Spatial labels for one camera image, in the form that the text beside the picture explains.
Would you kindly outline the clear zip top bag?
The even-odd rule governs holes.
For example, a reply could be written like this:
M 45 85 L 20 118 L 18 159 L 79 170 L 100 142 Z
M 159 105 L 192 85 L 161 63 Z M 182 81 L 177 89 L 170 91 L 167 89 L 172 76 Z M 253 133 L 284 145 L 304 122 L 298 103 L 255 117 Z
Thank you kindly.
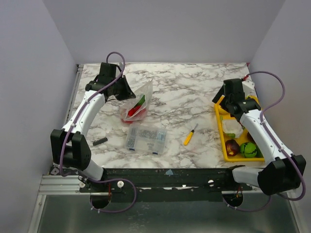
M 127 100 L 120 107 L 123 123 L 131 124 L 146 118 L 153 95 L 153 80 L 138 88 L 134 94 L 136 95 L 134 99 Z

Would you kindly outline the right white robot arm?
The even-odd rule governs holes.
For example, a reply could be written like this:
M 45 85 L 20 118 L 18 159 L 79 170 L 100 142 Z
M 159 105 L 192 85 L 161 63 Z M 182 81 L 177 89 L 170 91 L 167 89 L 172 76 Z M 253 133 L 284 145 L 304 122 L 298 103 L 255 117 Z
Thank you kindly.
M 258 187 L 268 196 L 302 187 L 300 200 L 306 193 L 303 179 L 306 160 L 294 155 L 265 120 L 255 99 L 247 99 L 242 79 L 224 80 L 213 103 L 220 106 L 244 126 L 262 153 L 265 168 L 237 166 L 224 177 L 224 186 L 235 190 L 241 183 Z

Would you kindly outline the red bell pepper toy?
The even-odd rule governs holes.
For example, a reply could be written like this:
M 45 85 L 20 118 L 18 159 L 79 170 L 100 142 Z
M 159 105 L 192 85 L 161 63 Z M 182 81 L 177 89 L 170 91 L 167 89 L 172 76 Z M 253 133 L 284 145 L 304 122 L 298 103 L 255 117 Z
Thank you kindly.
M 133 107 L 129 111 L 126 109 L 121 110 L 121 121 L 126 124 L 131 124 L 136 121 L 143 120 L 147 116 L 147 109 L 142 105 Z

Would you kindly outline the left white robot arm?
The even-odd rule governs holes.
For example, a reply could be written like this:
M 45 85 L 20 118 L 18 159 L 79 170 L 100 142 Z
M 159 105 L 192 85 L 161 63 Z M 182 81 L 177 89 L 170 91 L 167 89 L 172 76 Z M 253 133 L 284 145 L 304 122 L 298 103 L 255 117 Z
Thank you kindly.
M 101 63 L 99 74 L 86 85 L 83 100 L 74 115 L 62 129 L 54 129 L 50 135 L 53 162 L 60 168 L 77 169 L 91 180 L 91 186 L 98 192 L 107 188 L 106 170 L 91 159 L 86 136 L 110 96 L 118 101 L 136 97 L 123 71 L 119 65 Z

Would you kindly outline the dark purple onion toy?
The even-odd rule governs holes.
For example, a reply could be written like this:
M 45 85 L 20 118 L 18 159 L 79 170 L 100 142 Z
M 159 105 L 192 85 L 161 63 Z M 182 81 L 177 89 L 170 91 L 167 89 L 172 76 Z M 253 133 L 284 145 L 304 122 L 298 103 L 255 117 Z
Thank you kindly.
M 235 156 L 240 153 L 240 146 L 234 139 L 225 142 L 227 156 Z

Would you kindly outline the large green pepper toy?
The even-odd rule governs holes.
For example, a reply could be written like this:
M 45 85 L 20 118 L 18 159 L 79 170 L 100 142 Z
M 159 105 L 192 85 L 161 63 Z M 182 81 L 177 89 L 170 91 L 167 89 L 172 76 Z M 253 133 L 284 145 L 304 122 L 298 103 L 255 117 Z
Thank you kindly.
M 142 106 L 145 102 L 145 95 L 142 95 L 141 99 L 137 102 L 136 106 Z

